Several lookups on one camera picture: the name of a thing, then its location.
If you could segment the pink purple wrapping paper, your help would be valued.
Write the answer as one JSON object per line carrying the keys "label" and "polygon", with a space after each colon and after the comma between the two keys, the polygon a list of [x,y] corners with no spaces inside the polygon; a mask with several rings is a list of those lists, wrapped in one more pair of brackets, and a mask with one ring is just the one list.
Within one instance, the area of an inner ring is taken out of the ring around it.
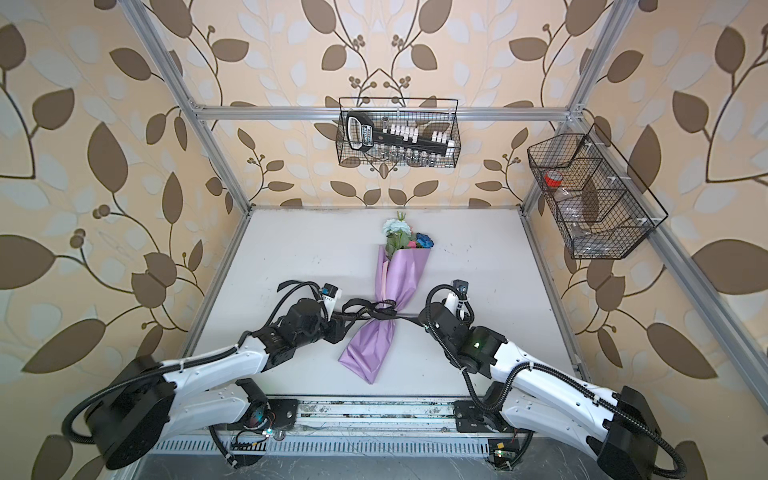
{"label": "pink purple wrapping paper", "polygon": [[395,321],[403,319],[401,311],[418,289],[430,252],[430,248],[404,248],[389,257],[385,247],[379,247],[374,300],[360,305],[365,323],[339,358],[368,384],[378,376],[394,338]]}

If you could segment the blue fake rose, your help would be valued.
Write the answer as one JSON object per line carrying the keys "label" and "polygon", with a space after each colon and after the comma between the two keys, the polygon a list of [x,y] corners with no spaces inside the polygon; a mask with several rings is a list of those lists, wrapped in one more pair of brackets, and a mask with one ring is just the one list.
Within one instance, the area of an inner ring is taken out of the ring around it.
{"label": "blue fake rose", "polygon": [[433,240],[426,234],[416,234],[416,244],[419,248],[431,249],[434,247]]}

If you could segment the pale green fake flower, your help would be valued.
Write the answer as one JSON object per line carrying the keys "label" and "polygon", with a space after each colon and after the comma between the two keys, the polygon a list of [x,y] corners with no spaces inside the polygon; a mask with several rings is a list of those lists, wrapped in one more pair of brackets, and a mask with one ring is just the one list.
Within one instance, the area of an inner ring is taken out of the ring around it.
{"label": "pale green fake flower", "polygon": [[406,214],[404,212],[397,212],[394,218],[385,221],[382,232],[386,237],[399,234],[410,237],[412,229],[406,222]]}

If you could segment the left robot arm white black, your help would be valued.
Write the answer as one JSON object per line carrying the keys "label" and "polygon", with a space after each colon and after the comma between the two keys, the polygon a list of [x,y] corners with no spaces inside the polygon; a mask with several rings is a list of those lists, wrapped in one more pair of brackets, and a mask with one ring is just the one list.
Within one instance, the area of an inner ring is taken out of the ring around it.
{"label": "left robot arm white black", "polygon": [[106,468],[118,470],[162,440],[207,429],[235,465],[218,427],[257,433],[276,427],[278,416],[254,377],[292,359],[301,347],[341,341],[349,323],[334,305],[327,296],[301,299],[276,323],[246,331],[234,345],[207,354],[163,362],[142,356],[108,387],[73,407],[62,434],[73,443],[96,446]]}

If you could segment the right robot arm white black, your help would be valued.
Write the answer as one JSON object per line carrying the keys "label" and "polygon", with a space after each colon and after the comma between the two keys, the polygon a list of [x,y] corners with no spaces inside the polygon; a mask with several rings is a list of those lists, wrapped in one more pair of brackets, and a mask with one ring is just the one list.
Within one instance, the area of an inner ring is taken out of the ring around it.
{"label": "right robot arm white black", "polygon": [[661,434],[645,397],[579,380],[539,361],[503,335],[460,321],[446,304],[419,315],[462,375],[491,429],[540,433],[594,459],[612,479],[683,479],[683,456]]}

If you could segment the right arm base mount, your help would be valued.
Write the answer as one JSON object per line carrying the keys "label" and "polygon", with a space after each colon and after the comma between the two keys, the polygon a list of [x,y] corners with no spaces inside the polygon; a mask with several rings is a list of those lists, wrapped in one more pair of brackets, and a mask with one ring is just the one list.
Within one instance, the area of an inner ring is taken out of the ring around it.
{"label": "right arm base mount", "polygon": [[455,428],[459,433],[506,436],[531,433],[531,430],[511,426],[500,413],[486,413],[480,410],[471,400],[454,401],[453,414]]}

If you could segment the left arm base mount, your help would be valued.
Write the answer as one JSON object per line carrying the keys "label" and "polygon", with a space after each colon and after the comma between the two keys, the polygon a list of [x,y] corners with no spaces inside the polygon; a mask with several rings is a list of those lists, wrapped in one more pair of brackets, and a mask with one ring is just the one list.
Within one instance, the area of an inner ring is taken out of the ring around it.
{"label": "left arm base mount", "polygon": [[236,422],[228,424],[229,431],[266,430],[286,431],[293,428],[298,418],[299,401],[292,398],[271,398],[256,403]]}

